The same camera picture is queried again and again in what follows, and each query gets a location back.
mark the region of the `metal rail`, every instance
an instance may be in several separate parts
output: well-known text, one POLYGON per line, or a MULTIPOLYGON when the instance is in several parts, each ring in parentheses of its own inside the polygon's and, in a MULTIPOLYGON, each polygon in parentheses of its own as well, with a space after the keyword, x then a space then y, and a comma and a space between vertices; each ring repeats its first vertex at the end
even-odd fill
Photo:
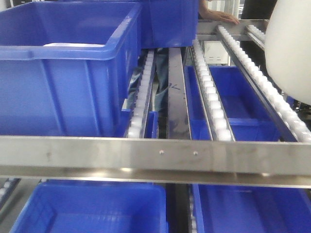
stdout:
POLYGON ((169 48, 168 138, 190 139, 189 115, 180 48, 169 48))
POLYGON ((0 176, 311 187, 310 151, 310 143, 1 136, 0 176))
MULTIPOLYGON (((193 48, 190 49, 190 54, 191 54, 192 59, 195 60, 196 58, 194 56, 195 52, 194 52, 193 48)), ((210 133, 210 138, 211 138, 211 140, 215 140, 216 141, 216 140, 219 140, 219 138, 218 138, 218 136, 216 134, 217 129, 215 129, 215 123, 213 122, 212 113, 209 110, 209 104, 208 104, 208 100, 207 100, 207 98, 206 98, 206 96, 204 94, 204 88, 202 86, 202 83, 199 80, 199 74, 198 74, 197 67, 196 66, 194 66, 194 67, 195 67, 195 74, 196 74, 197 83, 198 83, 199 94, 200 94, 200 98, 201 98, 201 102, 202 102, 202 106, 203 106, 203 112, 204 112, 205 119, 206 119, 206 122, 207 122, 208 130, 209 130, 209 133, 210 133)), ((214 83, 214 79, 213 79, 212 75, 210 76, 210 79, 214 83)), ((233 135, 233 132, 232 132, 229 120, 228 120, 228 118, 227 118, 227 116, 225 114, 225 109, 224 109, 222 100, 220 98, 220 95, 218 93, 217 87, 216 86, 214 86, 214 87, 215 87, 215 94, 218 96, 218 101, 220 102, 220 109, 222 109, 223 112, 224 112, 223 119, 225 119, 225 121, 226 121, 226 129, 228 129, 230 131, 230 135, 231 135, 230 141, 235 141, 235 137, 233 135)))
POLYGON ((226 41, 224 40, 222 34, 219 33, 218 36, 219 36, 223 46, 225 47, 225 49, 229 53, 229 55, 230 55, 231 59, 233 60, 234 64, 239 68, 239 70, 242 72, 242 74, 244 75, 244 77, 246 78, 248 83, 252 86, 254 92, 256 93, 256 95, 258 96, 259 100, 264 105, 264 107, 267 110, 267 112, 268 112, 269 116, 271 117, 271 119, 276 124, 276 127, 280 131, 280 133, 281 133, 282 137, 284 138, 284 140, 288 141, 288 142, 296 142, 297 139, 295 138, 295 136, 292 134, 290 129, 286 126, 286 124, 283 121, 283 119, 277 114, 277 112, 275 111, 274 107, 268 101, 267 97, 264 95, 262 90, 253 81, 253 79, 251 78, 251 75, 248 73, 246 68, 241 63, 241 61, 237 58, 237 56, 232 51, 230 46, 226 43, 226 41))

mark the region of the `metal frame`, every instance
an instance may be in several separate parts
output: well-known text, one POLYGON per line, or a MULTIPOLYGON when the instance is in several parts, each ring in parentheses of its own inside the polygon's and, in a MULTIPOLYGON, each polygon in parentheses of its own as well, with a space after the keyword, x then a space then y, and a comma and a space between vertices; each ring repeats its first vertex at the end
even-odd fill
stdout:
MULTIPOLYGON (((239 26, 224 25, 235 39, 250 40, 245 26, 254 24, 264 30, 265 22, 241 20, 239 26)), ((219 40, 217 25, 200 21, 198 38, 219 40)), ((189 140, 179 48, 170 49, 169 60, 169 136, 186 140, 0 136, 0 177, 31 178, 20 181, 10 203, 0 211, 0 232, 9 231, 38 178, 311 187, 311 144, 189 140)), ((275 115, 264 97, 262 102, 275 115)))
POLYGON ((2 136, 0 176, 311 187, 310 151, 308 143, 2 136))

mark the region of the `metal strip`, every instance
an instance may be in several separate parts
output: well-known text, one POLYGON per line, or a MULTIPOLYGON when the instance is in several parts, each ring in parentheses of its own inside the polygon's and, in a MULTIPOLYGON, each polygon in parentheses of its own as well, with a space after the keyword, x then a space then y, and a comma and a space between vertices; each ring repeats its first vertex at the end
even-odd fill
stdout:
POLYGON ((254 34, 252 33, 247 33, 247 35, 249 36, 249 38, 252 39, 252 41, 255 42, 256 45, 258 45, 262 50, 264 50, 264 43, 259 40, 254 34))
POLYGON ((242 19, 238 25, 219 21, 199 20, 197 36, 199 40, 219 40, 217 36, 217 26, 223 25, 234 39, 249 41, 250 38, 246 35, 245 28, 250 24, 265 31, 266 21, 264 19, 242 19))
POLYGON ((144 170, 135 179, 156 170, 311 176, 309 143, 0 136, 0 154, 4 177, 71 179, 71 174, 79 178, 86 172, 87 177, 113 178, 101 173, 109 169, 119 172, 118 178, 132 169, 144 170))
POLYGON ((180 48, 169 48, 168 138, 190 139, 188 104, 180 48))

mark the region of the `white roller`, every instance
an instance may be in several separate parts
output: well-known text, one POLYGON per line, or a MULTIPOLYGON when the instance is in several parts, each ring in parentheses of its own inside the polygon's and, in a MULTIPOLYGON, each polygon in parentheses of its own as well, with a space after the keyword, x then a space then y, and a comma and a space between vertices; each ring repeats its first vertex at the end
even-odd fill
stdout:
POLYGON ((219 141, 231 141, 231 132, 228 129, 221 129, 216 131, 219 141))

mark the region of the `roller conveyor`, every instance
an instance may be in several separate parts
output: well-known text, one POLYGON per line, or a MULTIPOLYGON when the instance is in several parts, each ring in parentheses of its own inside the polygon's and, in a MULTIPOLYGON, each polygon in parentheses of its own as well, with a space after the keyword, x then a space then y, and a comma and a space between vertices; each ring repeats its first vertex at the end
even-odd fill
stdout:
MULTIPOLYGON (((245 34, 234 32, 235 29, 231 26, 228 26, 227 29, 224 24, 224 27, 215 25, 210 34, 203 34, 199 31, 198 38, 218 38, 223 42, 234 63, 246 76, 245 78, 251 83, 254 92, 265 105, 285 141, 292 143, 235 142, 225 108, 218 95, 217 86, 210 75, 199 41, 195 40, 193 47, 190 48, 190 53, 196 69, 198 89, 201 93, 209 133, 215 142, 191 142, 187 140, 190 137, 181 136, 183 133, 190 134, 189 125, 181 126, 181 123, 176 123, 178 120, 180 122, 185 122, 185 119, 189 120, 187 111, 178 112, 179 114, 173 116, 175 117, 173 120, 172 116, 169 116, 169 121, 171 120, 169 135, 171 135, 171 139, 176 140, 135 139, 143 138, 145 135, 146 118, 152 93, 152 74, 155 69, 154 51, 151 50, 145 62, 136 104, 133 105, 133 116, 127 130, 128 139, 0 137, 0 143, 3 145, 0 147, 0 153, 6 155, 4 159, 0 159, 0 176, 16 178, 8 180, 11 183, 8 191, 3 195, 3 197, 6 196, 3 198, 4 201, 18 185, 18 178, 44 177, 103 181, 311 187, 311 173, 308 164, 311 151, 310 131, 236 42, 236 39, 253 40, 254 42, 257 40, 259 41, 257 44, 264 49, 264 36, 257 29, 261 24, 258 21, 254 21, 254 24, 251 23, 251 21, 247 24, 242 22, 243 25, 245 24, 245 34), (174 137, 174 130, 179 133, 176 137, 174 137), (81 161, 72 162, 72 158, 68 155, 72 153, 79 156, 81 161), (28 155, 23 161, 18 159, 22 154, 28 155), (47 159, 45 156, 47 154, 52 158, 51 160, 47 159), (240 160, 245 161, 245 167, 239 166, 240 160)), ((170 49, 170 55, 170 61, 172 61, 175 56, 180 55, 180 49, 170 49)), ((179 63, 178 59, 176 61, 178 66, 176 63, 174 66, 170 66, 171 72, 177 69, 174 77, 172 77, 172 73, 170 76, 172 85, 174 85, 174 80, 181 78, 176 74, 183 70, 182 62, 179 63)), ((185 94, 184 86, 181 85, 178 88, 185 94)), ((187 99, 180 101, 181 105, 187 106, 187 99)), ((169 102, 169 108, 173 108, 173 106, 174 103, 169 102)), ((193 214, 191 220, 190 228, 193 233, 196 233, 193 214)))

